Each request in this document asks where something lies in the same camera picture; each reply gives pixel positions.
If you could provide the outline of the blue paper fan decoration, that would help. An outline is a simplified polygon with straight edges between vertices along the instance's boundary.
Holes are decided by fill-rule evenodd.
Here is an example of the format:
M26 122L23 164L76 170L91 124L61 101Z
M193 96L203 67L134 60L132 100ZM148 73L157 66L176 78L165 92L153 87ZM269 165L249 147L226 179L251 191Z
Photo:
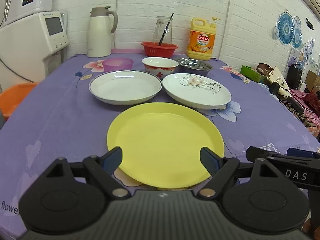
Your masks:
M279 15L272 31L272 38L279 40L283 45L292 45L293 48L302 47L302 22L298 16L292 16L289 12Z

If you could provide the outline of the red plastic colander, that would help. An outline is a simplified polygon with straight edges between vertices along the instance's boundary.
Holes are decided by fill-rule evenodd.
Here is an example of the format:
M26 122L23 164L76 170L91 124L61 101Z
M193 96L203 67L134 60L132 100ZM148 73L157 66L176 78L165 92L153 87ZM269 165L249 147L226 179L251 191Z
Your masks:
M144 52L148 57L170 58L178 48L175 44L162 43L160 46L156 42L142 42Z

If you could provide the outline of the white red-patterned bowl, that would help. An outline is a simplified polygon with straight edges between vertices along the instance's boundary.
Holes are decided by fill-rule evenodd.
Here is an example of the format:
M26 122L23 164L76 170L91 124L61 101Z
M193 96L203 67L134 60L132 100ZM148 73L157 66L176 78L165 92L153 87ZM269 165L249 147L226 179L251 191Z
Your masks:
M172 74L178 66L178 62L164 57L146 57L142 59L145 71L160 79Z

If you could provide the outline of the white blue-rimmed plate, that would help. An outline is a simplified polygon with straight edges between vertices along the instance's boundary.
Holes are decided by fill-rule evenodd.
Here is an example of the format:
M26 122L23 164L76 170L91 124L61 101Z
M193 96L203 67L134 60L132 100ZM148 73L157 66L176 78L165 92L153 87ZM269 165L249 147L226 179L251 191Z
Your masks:
M162 89L161 80L147 72L118 70L95 77L89 91L109 105L130 106L144 103Z

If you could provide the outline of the purple plastic bowl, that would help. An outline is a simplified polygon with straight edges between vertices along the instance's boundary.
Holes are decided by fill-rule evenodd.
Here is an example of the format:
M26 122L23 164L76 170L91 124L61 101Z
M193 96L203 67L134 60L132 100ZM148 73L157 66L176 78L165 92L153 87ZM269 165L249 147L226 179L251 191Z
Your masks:
M116 57L105 59L102 64L105 72L112 72L118 70L131 70L134 61L129 58Z

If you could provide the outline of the cream thermos jug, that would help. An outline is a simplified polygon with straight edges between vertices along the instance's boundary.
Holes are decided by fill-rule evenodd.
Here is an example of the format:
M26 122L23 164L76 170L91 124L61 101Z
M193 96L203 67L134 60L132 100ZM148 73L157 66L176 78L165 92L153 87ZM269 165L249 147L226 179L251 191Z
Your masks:
M111 54L112 34L118 25L118 15L110 6L92 8L87 26L87 56L105 57Z

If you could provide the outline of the green cardboard box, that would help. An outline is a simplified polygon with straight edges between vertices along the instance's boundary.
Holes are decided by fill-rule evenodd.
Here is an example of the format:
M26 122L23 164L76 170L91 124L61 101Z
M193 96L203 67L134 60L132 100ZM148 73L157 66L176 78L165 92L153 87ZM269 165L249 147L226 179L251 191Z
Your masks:
M252 81L263 83L265 85L269 84L266 76L258 73L254 68L251 68L249 66L242 65L240 73Z

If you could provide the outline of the cream tote bag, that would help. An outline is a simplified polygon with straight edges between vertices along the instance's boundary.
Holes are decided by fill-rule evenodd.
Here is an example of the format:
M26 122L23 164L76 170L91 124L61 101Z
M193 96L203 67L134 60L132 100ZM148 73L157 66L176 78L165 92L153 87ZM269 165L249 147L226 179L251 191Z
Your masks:
M257 72L267 77L272 86L279 87L278 94L284 97L291 97L290 89L282 73L277 67L270 67L268 64L260 63Z

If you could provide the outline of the yellow plastic plate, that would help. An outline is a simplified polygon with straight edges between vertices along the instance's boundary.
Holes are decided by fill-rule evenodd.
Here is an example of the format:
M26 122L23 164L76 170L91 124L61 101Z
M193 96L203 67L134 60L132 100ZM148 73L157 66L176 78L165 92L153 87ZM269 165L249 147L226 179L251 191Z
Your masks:
M223 157L225 146L216 126L201 113L174 103L154 102L131 107L111 123L108 149L119 146L119 168L140 183L182 189L209 178L200 162L207 147Z

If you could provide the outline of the white floral oval plate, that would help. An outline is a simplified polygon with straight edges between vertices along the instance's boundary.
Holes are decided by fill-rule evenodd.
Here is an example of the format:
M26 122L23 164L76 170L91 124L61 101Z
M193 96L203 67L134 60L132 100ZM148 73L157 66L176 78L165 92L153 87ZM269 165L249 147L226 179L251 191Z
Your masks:
M162 80L166 93L177 102L196 109L223 109L231 101L230 91L208 77L176 73Z

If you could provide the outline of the orange plastic basin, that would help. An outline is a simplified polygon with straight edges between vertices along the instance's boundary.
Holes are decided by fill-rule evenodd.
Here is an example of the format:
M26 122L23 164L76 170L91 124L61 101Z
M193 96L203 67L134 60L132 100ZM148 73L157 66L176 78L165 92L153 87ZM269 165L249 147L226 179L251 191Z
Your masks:
M37 85L37 82L20 83L9 87L1 93L0 108L5 121L10 118L14 110Z

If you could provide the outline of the white water dispenser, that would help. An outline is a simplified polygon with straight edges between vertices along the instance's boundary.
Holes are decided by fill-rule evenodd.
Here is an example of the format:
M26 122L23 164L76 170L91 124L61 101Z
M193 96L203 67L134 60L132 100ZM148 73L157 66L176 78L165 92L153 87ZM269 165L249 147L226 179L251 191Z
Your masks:
M62 62L69 40L53 0L5 0L1 20L1 88L40 82Z

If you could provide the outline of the black speaker box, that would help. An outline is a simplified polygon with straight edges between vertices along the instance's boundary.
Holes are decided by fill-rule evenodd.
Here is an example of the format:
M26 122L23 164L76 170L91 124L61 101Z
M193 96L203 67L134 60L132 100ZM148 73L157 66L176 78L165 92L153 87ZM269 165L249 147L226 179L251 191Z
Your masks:
M286 81L289 88L297 90L300 80L302 77L302 70L300 69L300 64L293 63L289 66L289 70L287 72Z

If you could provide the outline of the stainless steel bowl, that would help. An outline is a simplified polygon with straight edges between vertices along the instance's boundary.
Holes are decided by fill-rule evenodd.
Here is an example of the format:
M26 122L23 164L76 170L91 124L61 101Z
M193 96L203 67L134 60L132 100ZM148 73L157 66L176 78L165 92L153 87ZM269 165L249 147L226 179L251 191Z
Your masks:
M201 76L207 76L207 74L213 70L213 66L196 59L182 57L176 60L178 62L177 71L179 73L196 74Z

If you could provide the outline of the purple floral tablecloth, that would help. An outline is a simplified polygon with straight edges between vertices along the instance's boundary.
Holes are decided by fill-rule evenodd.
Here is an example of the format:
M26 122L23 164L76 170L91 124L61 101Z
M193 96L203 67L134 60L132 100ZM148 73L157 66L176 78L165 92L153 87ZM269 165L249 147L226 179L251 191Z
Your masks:
M97 100L89 91L96 76L92 59L78 54L57 68L21 102L1 129L1 230L12 238L25 232L18 201L58 157L82 161L107 151L106 134L123 111ZM319 151L319 142L268 90L244 83L212 59L208 76L223 84L232 103L208 118L220 131L225 155L246 160L248 147L286 153L289 148Z

